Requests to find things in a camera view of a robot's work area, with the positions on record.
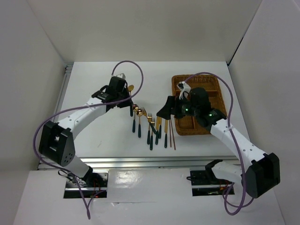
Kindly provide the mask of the gold spoon green handle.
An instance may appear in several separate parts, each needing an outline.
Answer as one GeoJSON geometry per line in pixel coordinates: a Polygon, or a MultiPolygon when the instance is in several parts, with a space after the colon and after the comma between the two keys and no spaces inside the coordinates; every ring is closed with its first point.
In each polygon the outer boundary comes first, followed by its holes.
{"type": "Polygon", "coordinates": [[[136,125],[135,125],[135,116],[136,116],[136,111],[137,111],[138,108],[139,107],[138,107],[137,104],[133,104],[133,106],[132,106],[133,113],[134,113],[134,115],[133,115],[133,126],[132,126],[132,132],[133,133],[135,132],[135,128],[136,128],[136,125]]]}
{"type": "Polygon", "coordinates": [[[142,109],[138,108],[137,111],[136,111],[136,115],[139,118],[139,123],[138,123],[138,137],[141,138],[141,117],[143,116],[142,109]]]}
{"type": "Polygon", "coordinates": [[[128,87],[127,87],[127,89],[128,89],[128,92],[129,92],[129,96],[132,96],[131,95],[131,92],[134,90],[134,85],[129,85],[128,87]]]}

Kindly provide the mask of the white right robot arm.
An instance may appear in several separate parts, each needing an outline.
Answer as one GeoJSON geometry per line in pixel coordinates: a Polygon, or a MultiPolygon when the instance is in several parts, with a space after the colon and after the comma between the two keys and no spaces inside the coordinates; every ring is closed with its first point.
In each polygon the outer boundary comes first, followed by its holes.
{"type": "Polygon", "coordinates": [[[258,198],[280,183],[280,163],[276,154],[267,154],[252,144],[229,122],[218,109],[214,109],[204,88],[194,88],[189,93],[182,91],[179,96],[168,96],[165,105],[157,113],[158,117],[169,120],[171,116],[181,119],[194,117],[197,123],[220,140],[239,158],[240,166],[223,161],[210,163],[205,171],[205,180],[214,184],[218,180],[228,180],[245,187],[246,193],[258,198]]]}

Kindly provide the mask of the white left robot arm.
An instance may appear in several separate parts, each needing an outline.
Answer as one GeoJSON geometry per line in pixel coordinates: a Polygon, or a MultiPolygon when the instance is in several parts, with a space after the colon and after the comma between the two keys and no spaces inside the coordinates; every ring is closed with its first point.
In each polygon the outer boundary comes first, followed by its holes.
{"type": "Polygon", "coordinates": [[[110,109],[132,106],[129,97],[125,74],[113,75],[108,85],[91,95],[85,108],[56,123],[48,121],[44,124],[39,153],[73,173],[82,187],[92,186],[96,182],[101,184],[103,178],[75,155],[74,140],[91,122],[110,109]]]}

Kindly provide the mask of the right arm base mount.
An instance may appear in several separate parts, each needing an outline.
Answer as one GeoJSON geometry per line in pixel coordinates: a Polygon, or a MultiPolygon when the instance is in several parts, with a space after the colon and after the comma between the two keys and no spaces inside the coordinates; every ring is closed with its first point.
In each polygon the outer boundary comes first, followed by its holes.
{"type": "Polygon", "coordinates": [[[231,182],[226,180],[209,180],[204,170],[190,171],[186,179],[191,183],[192,196],[222,195],[231,185],[231,182]]]}

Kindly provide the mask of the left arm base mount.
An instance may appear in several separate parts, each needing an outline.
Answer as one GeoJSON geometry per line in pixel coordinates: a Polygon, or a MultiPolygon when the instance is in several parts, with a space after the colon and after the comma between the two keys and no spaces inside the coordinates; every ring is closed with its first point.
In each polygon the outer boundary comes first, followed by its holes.
{"type": "Polygon", "coordinates": [[[97,194],[96,198],[106,198],[107,197],[107,184],[109,172],[104,170],[96,171],[101,177],[99,180],[93,180],[90,184],[87,184],[79,178],[78,183],[75,182],[73,177],[62,170],[58,170],[58,175],[66,179],[64,199],[78,199],[81,198],[79,187],[82,190],[83,196],[85,198],[90,198],[97,194]]]}

